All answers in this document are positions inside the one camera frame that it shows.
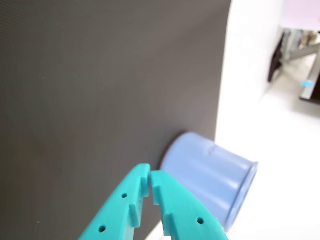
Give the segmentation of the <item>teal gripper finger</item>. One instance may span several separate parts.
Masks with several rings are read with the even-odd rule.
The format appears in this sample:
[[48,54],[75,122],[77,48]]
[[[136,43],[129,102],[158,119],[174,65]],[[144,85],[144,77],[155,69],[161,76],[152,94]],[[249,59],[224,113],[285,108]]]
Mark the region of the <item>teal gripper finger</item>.
[[172,175],[150,174],[153,204],[160,206],[163,233],[173,240],[226,240],[218,219]]
[[80,240],[132,240],[141,226],[143,200],[149,196],[151,167],[147,163],[135,166],[120,182]]

